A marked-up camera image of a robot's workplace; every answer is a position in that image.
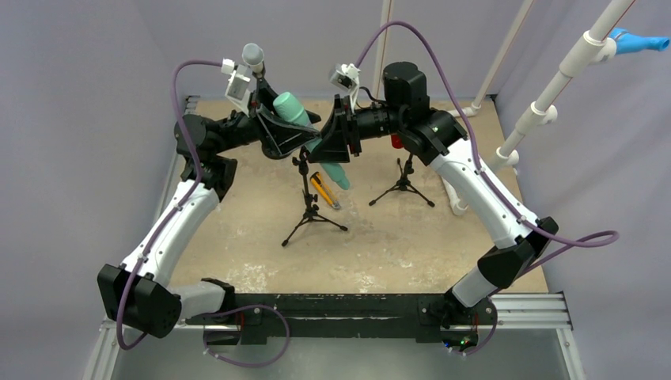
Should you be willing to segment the red glitter microphone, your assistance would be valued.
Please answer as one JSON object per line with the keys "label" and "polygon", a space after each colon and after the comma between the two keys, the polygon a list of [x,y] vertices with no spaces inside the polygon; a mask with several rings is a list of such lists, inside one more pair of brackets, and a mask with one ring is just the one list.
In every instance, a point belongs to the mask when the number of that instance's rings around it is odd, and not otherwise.
{"label": "red glitter microphone", "polygon": [[394,149],[402,150],[404,148],[403,141],[398,134],[390,135],[390,140]]}

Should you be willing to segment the black tripod shockmount stand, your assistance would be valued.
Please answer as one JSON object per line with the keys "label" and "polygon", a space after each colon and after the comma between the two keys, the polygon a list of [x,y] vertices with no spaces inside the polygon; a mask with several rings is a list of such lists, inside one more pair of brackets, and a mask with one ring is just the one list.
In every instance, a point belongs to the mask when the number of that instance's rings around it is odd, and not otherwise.
{"label": "black tripod shockmount stand", "polygon": [[388,188],[387,190],[382,192],[378,197],[369,201],[370,207],[375,205],[378,200],[388,195],[390,192],[410,192],[412,194],[420,196],[429,207],[435,207],[435,203],[432,200],[428,199],[426,196],[424,196],[415,186],[412,185],[410,181],[409,176],[415,172],[413,167],[414,156],[415,156],[414,154],[410,153],[404,164],[401,164],[401,160],[399,158],[396,160],[396,164],[398,165],[400,170],[399,179],[391,188]]}

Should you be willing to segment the black tripod mic stand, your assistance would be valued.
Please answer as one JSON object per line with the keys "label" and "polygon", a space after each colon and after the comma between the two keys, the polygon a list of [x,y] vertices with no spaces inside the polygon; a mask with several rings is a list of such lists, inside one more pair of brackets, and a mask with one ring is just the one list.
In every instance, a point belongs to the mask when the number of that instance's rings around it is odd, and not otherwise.
{"label": "black tripod mic stand", "polygon": [[308,173],[309,173],[309,164],[308,164],[308,150],[306,147],[302,147],[299,150],[298,156],[297,157],[292,157],[292,164],[294,166],[297,166],[298,172],[302,177],[302,183],[303,183],[303,201],[305,205],[305,210],[303,212],[301,221],[293,228],[291,233],[285,238],[285,240],[281,243],[282,247],[286,247],[290,239],[294,236],[294,234],[298,231],[298,229],[301,226],[304,226],[308,223],[311,222],[326,222],[330,223],[333,226],[338,227],[342,231],[348,231],[348,228],[344,225],[338,224],[337,222],[332,221],[329,218],[324,217],[319,213],[319,206],[317,205],[318,201],[318,195],[317,194],[311,194],[309,192],[309,179],[308,179]]}

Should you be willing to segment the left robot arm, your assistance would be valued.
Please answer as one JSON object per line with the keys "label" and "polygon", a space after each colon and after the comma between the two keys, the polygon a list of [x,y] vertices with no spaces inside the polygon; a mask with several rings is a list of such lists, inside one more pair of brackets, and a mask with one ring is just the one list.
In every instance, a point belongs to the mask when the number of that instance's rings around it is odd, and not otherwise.
{"label": "left robot arm", "polygon": [[189,241],[232,187],[237,160],[222,153],[260,142],[264,154],[281,159],[317,139],[314,125],[321,120],[291,93],[276,94],[267,84],[258,85],[247,107],[220,120],[187,114],[176,124],[177,151],[186,165],[172,200],[138,247],[97,275],[105,311],[118,329],[162,338],[182,320],[206,314],[225,324],[235,316],[228,283],[202,279],[169,286]]}

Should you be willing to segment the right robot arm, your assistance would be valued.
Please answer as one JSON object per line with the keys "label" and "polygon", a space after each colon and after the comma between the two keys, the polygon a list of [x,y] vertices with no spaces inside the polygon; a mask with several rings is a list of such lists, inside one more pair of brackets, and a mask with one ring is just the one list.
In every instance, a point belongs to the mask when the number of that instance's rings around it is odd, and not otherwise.
{"label": "right robot arm", "polygon": [[356,109],[356,66],[340,64],[330,81],[347,91],[335,96],[332,114],[322,127],[321,142],[310,162],[346,163],[361,153],[364,139],[397,135],[405,150],[451,184],[478,215],[494,247],[447,292],[446,316],[455,322],[472,316],[476,304],[505,289],[530,267],[559,227],[523,206],[472,152],[466,130],[448,112],[431,107],[426,76],[414,63],[391,63],[383,75],[385,98]]}

